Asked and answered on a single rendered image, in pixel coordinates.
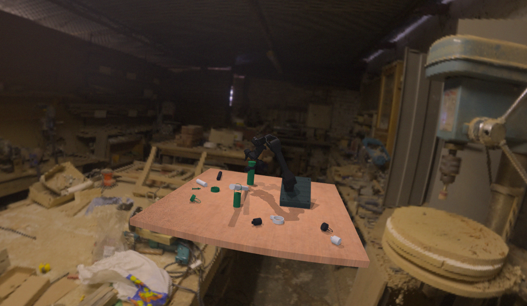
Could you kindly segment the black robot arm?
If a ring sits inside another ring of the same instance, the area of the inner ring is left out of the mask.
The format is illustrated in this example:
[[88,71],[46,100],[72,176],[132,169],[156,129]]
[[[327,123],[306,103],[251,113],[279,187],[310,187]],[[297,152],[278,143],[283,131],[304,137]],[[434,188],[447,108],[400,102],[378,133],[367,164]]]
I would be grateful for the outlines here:
[[[269,140],[272,140],[270,142],[267,142]],[[266,146],[269,147],[271,149],[271,151],[273,153],[275,153],[276,155],[276,158],[277,158],[277,161],[281,167],[281,170],[282,170],[282,179],[283,179],[283,184],[284,184],[284,189],[285,189],[285,192],[293,192],[293,187],[294,187],[294,184],[296,184],[296,178],[295,176],[293,175],[292,172],[290,172],[290,170],[288,169],[288,166],[285,162],[285,159],[283,157],[283,154],[281,152],[281,142],[280,140],[275,137],[275,136],[272,136],[271,134],[267,134],[265,137],[261,137],[261,138],[256,138],[256,137],[253,137],[253,139],[251,140],[252,144],[255,145],[256,150],[258,152],[262,152],[264,149],[266,150]],[[264,145],[266,143],[266,146]],[[248,154],[248,157],[250,159],[257,159],[258,157],[258,153],[256,154],[255,153],[255,150],[252,151],[251,153]]]

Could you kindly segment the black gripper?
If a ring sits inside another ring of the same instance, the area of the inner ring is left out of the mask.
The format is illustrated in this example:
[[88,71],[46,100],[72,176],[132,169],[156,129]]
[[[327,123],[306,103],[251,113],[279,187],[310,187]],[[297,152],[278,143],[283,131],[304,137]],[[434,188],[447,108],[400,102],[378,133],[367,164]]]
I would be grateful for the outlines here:
[[[245,150],[244,150],[244,153],[245,153],[245,160],[244,160],[244,161],[246,161],[246,159],[248,158],[248,154],[251,153],[251,150],[250,150],[250,149],[245,149]],[[256,153],[256,154],[258,153],[258,156],[261,154],[261,153],[258,152],[256,149],[255,149],[255,153]],[[256,163],[256,164],[254,165],[254,167],[252,167],[252,168],[255,168],[257,165],[260,165],[260,166],[261,166],[261,165],[264,164],[264,162],[262,161],[262,159],[259,160],[258,157],[257,157],[256,161],[257,161],[257,163]]]

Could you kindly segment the grey metal band with two ears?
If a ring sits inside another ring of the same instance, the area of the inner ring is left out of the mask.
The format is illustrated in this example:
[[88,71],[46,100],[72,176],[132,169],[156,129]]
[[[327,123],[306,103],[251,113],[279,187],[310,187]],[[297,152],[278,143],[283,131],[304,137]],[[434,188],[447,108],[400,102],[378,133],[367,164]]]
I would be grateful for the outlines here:
[[[284,222],[284,218],[281,217],[281,216],[274,216],[274,215],[272,215],[272,216],[270,217],[270,219],[272,219],[272,222],[273,222],[274,224],[283,224],[283,222]],[[276,220],[276,219],[279,219],[279,220]]]

